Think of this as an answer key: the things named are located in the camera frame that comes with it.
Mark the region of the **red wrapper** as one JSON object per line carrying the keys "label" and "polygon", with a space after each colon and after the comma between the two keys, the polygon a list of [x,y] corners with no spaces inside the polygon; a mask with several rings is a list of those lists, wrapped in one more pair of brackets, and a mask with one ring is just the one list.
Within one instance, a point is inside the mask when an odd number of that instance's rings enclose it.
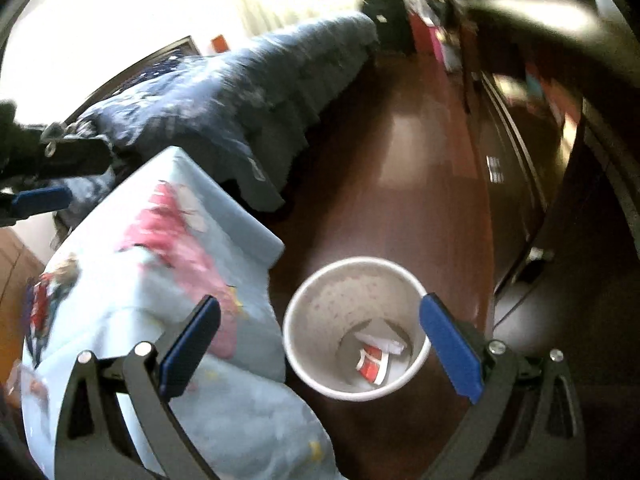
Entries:
{"label": "red wrapper", "polygon": [[368,384],[375,387],[382,386],[390,371],[392,357],[378,347],[364,344],[359,350],[356,371]]}

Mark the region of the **white trash bin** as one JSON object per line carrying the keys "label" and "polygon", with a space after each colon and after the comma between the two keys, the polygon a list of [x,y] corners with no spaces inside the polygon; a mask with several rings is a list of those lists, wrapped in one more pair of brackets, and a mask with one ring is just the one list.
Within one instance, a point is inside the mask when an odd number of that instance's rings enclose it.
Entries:
{"label": "white trash bin", "polygon": [[[399,390],[416,376],[431,350],[419,323],[426,289],[397,263],[352,257],[330,263],[307,278],[288,303],[283,319],[286,357],[295,374],[329,399],[367,402]],[[355,333],[382,318],[405,341],[393,356],[382,386],[356,371],[364,345]]]}

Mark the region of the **light blue patterned tablecloth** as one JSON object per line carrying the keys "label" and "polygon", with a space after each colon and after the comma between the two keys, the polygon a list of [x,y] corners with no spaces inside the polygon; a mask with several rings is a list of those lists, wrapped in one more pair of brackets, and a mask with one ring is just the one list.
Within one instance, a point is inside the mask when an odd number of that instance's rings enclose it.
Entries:
{"label": "light blue patterned tablecloth", "polygon": [[269,272],[283,243],[180,148],[166,148],[88,215],[50,260],[79,276],[60,303],[36,373],[48,402],[23,404],[29,451],[54,473],[58,416],[70,372],[85,350],[117,358],[156,341],[204,295],[224,322],[186,392],[170,406],[224,479],[335,479],[331,440],[288,388]]}

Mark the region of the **bed with navy duvet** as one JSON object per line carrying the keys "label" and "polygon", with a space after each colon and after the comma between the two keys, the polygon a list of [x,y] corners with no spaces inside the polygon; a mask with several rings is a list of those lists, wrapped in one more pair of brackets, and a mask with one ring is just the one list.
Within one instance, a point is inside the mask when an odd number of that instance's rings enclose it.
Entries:
{"label": "bed with navy duvet", "polygon": [[67,132],[104,140],[105,174],[63,180],[77,226],[120,182],[168,146],[182,148],[216,182],[233,182],[250,208],[275,211],[313,122],[358,76],[378,44],[374,21],[352,12],[250,38],[213,56],[154,68],[68,121]]}

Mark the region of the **orange bedside lamp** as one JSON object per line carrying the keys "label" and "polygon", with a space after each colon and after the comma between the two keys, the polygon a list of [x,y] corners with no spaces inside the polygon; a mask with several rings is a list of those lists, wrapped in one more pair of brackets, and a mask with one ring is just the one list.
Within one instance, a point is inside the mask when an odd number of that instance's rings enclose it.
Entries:
{"label": "orange bedside lamp", "polygon": [[210,45],[212,46],[212,50],[216,53],[224,53],[229,51],[229,46],[224,35],[218,35],[210,40]]}

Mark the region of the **black suitcase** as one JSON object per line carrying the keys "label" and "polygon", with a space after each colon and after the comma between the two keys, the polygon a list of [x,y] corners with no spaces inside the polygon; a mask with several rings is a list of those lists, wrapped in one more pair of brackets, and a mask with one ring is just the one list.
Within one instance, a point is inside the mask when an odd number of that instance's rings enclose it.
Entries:
{"label": "black suitcase", "polygon": [[362,0],[360,11],[374,21],[380,47],[385,52],[416,52],[405,0]]}

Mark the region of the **dark wooden dresser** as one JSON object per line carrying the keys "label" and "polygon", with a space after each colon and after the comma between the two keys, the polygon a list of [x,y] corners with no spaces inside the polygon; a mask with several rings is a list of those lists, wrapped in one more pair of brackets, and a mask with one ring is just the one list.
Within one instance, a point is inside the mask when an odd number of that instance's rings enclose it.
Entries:
{"label": "dark wooden dresser", "polygon": [[549,429],[639,474],[639,0],[446,0],[486,182],[487,330],[568,365]]}

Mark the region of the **red storage box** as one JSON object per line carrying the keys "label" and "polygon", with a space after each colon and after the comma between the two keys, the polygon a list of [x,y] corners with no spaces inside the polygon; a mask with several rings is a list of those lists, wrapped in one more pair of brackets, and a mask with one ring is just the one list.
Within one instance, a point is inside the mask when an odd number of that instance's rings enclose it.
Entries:
{"label": "red storage box", "polygon": [[436,62],[447,73],[455,73],[462,69],[459,45],[441,27],[436,26],[428,18],[422,18],[414,11],[409,12],[414,44],[419,53],[434,56]]}

